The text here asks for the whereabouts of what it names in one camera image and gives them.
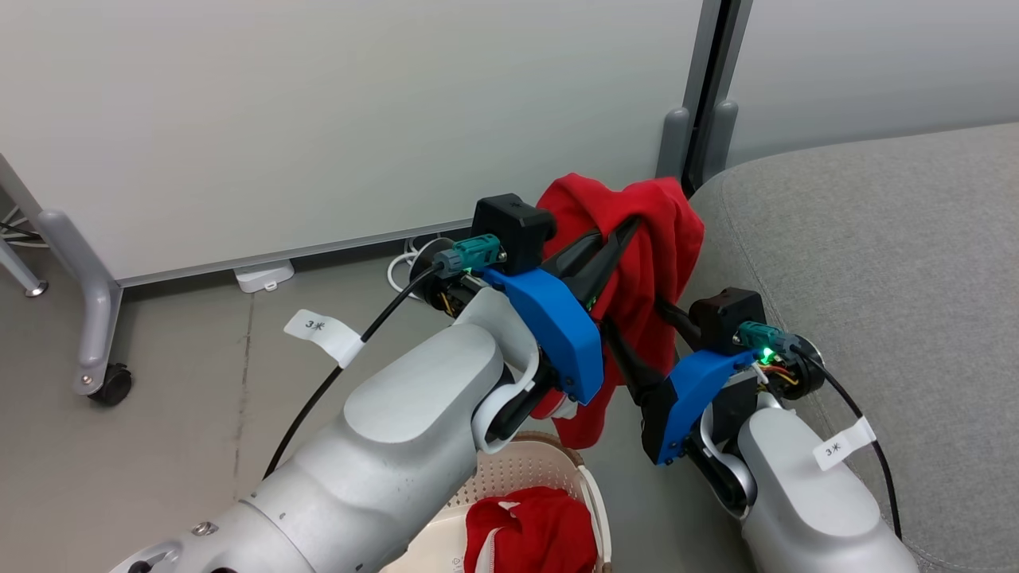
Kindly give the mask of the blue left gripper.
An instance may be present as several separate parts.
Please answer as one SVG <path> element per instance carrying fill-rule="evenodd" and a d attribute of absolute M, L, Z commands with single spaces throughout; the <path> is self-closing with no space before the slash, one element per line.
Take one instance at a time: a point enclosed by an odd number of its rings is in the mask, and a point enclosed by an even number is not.
<path fill-rule="evenodd" d="M 489 268 L 482 275 L 491 287 L 502 287 L 558 373 L 560 390 L 583 406 L 604 382 L 599 330 L 584 308 L 592 308 L 604 292 L 641 224 L 640 216 L 629 216 L 605 238 L 590 229 L 547 258 L 541 269 L 505 275 Z M 568 287 L 554 276 L 568 276 Z"/>

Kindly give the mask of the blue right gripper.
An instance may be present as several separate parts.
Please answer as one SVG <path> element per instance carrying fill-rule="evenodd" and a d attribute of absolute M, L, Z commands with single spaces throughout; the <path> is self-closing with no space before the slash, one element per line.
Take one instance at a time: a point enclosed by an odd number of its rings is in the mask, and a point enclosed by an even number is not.
<path fill-rule="evenodd" d="M 654 308 L 686 344 L 701 344 L 701 329 L 687 312 L 665 298 L 656 298 Z M 632 399 L 643 400 L 641 444 L 656 466 L 681 456 L 685 438 L 729 378 L 750 368 L 756 359 L 753 349 L 731 356 L 699 349 L 680 359 L 665 378 L 662 371 L 641 358 L 611 320 L 602 322 L 602 341 Z"/>

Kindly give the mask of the plain red garment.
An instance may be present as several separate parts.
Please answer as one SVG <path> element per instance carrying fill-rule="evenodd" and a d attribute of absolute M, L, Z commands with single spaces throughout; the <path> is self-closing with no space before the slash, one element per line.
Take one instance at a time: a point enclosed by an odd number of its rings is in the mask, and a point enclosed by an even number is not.
<path fill-rule="evenodd" d="M 609 318 L 645 364 L 662 375 L 669 373 L 676 330 L 660 317 L 655 304 L 677 303 L 704 239 L 704 225 L 677 179 L 647 179 L 614 191 L 597 179 L 570 173 L 542 193 L 537 207 L 556 218 L 556 235 L 543 251 L 547 258 L 594 228 L 607 238 L 627 218 L 641 219 L 590 315 L 596 323 Z"/>

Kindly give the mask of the red garment with white trim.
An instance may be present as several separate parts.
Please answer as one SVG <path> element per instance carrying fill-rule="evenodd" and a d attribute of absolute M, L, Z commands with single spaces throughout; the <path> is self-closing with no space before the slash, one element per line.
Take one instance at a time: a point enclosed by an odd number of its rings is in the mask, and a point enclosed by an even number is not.
<path fill-rule="evenodd" d="M 466 515 L 463 573 L 594 573 L 591 514 L 562 489 L 482 498 Z"/>

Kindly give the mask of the white perforated laundry basket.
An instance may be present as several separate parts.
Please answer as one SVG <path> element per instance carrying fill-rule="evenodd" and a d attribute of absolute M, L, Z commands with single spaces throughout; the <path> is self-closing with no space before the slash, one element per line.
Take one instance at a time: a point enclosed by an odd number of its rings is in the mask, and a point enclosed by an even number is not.
<path fill-rule="evenodd" d="M 562 489 L 591 514 L 598 550 L 594 573 L 612 573 L 607 508 L 593 474 L 574 450 L 549 433 L 520 433 L 496 454 L 480 454 L 478 468 L 410 548 L 382 573 L 463 573 L 466 515 L 477 501 L 529 487 Z"/>

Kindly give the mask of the grey partition foot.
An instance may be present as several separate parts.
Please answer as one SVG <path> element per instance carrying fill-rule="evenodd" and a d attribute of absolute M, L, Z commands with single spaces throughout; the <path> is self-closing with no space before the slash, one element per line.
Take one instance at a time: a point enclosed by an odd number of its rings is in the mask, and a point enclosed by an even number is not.
<path fill-rule="evenodd" d="M 679 107 L 666 113 L 655 167 L 655 178 L 681 179 L 690 142 L 690 112 Z"/>
<path fill-rule="evenodd" d="M 727 168 L 725 166 L 727 166 L 729 147 L 738 113 L 739 105 L 735 100 L 720 101 L 711 111 L 709 131 L 707 131 L 704 146 L 703 181 L 708 181 L 711 177 L 723 173 L 725 168 Z"/>

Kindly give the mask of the grey fabric sofa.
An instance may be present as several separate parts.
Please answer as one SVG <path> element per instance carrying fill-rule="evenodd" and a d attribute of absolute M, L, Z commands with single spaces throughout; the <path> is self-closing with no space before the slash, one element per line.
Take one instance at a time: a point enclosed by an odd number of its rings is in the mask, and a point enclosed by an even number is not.
<path fill-rule="evenodd" d="M 758 291 L 869 417 L 922 573 L 1019 573 L 1019 123 L 780 154 L 692 196 L 681 304 Z"/>

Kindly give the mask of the large white partition panel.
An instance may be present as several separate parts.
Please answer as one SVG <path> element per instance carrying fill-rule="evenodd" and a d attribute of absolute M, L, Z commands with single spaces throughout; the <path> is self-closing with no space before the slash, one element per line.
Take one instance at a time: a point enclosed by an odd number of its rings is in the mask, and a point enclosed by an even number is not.
<path fill-rule="evenodd" d="M 0 0 L 0 154 L 116 279 L 651 178 L 702 0 Z"/>

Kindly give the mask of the small white plastic box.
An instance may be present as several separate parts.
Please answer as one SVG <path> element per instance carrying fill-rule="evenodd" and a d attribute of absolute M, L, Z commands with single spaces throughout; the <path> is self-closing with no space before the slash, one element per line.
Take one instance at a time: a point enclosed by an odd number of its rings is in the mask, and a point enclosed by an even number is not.
<path fill-rule="evenodd" d="M 234 279 L 245 294 L 274 291 L 294 277 L 294 265 L 288 259 L 258 263 L 233 269 Z"/>

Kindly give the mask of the white partition panel behind sofa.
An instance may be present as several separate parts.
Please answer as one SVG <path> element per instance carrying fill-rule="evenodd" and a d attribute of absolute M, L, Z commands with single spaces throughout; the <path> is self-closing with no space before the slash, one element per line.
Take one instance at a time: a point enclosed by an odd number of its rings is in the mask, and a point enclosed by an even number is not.
<path fill-rule="evenodd" d="M 1019 121 L 1019 0 L 752 0 L 728 166 Z"/>

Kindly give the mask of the black caster wheel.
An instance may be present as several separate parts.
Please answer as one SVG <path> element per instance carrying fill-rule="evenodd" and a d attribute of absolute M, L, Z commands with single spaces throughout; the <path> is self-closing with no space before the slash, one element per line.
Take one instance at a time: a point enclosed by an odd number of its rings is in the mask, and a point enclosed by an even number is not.
<path fill-rule="evenodd" d="M 119 405 L 132 389 L 135 378 L 131 370 L 121 363 L 108 364 L 101 388 L 92 392 L 88 398 L 100 407 L 115 407 Z"/>

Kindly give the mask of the grey partition leg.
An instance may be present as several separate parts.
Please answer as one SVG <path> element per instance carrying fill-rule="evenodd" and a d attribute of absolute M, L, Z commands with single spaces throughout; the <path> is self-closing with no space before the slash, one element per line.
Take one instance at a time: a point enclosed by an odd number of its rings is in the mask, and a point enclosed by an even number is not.
<path fill-rule="evenodd" d="M 81 323 L 77 374 L 72 389 L 87 396 L 102 387 L 110 362 L 123 288 L 113 279 L 99 256 L 81 235 L 70 217 L 45 209 L 37 217 L 37 228 L 50 249 L 81 284 L 84 318 Z"/>

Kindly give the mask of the metal table leg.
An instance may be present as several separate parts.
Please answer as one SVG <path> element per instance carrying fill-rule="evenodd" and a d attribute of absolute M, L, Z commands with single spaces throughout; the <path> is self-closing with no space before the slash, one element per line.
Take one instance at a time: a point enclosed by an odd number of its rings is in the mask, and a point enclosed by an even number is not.
<path fill-rule="evenodd" d="M 49 283 L 39 279 L 15 254 L 7 240 L 0 238 L 0 266 L 3 266 L 21 284 L 26 298 L 40 297 L 48 290 Z"/>

